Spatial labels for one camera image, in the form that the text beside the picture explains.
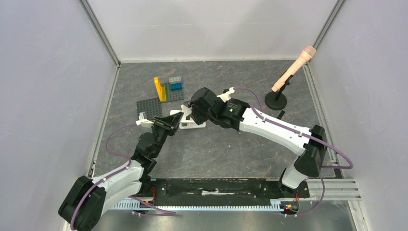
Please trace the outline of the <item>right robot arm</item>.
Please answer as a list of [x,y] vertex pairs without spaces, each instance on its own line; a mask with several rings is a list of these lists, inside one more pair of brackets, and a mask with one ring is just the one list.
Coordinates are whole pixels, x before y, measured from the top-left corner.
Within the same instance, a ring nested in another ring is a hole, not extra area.
[[250,104],[232,98],[233,87],[215,95],[208,88],[196,91],[191,99],[181,106],[197,125],[210,121],[222,128],[231,128],[259,135],[278,143],[297,155],[286,168],[278,183],[283,196],[291,196],[307,178],[317,178],[326,154],[325,130],[319,125],[302,127],[271,117]]

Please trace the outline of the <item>white battery cover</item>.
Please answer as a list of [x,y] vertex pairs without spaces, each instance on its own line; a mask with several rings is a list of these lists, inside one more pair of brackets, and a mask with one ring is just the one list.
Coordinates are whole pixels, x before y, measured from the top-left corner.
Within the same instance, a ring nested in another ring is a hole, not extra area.
[[191,108],[188,107],[188,105],[182,104],[180,107],[185,116],[189,116],[191,114]]

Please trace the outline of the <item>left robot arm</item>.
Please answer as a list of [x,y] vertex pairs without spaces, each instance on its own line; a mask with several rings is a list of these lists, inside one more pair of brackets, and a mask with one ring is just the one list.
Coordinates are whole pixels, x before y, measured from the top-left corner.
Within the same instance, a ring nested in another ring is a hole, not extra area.
[[104,213],[123,199],[150,193],[149,173],[156,165],[167,137],[176,134],[183,112],[151,120],[139,119],[137,126],[151,130],[138,138],[133,156],[126,162],[96,178],[79,177],[58,209],[58,215],[70,224],[73,231],[92,230]]

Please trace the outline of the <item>white remote control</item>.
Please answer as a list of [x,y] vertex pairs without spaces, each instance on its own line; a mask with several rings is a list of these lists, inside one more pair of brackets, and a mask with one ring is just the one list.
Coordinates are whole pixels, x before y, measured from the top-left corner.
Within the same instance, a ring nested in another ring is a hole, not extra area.
[[182,110],[171,110],[169,115],[171,118],[170,120],[171,125],[176,125],[176,123],[178,122],[178,126],[179,126],[182,120],[192,120],[193,121],[190,115],[185,116]]

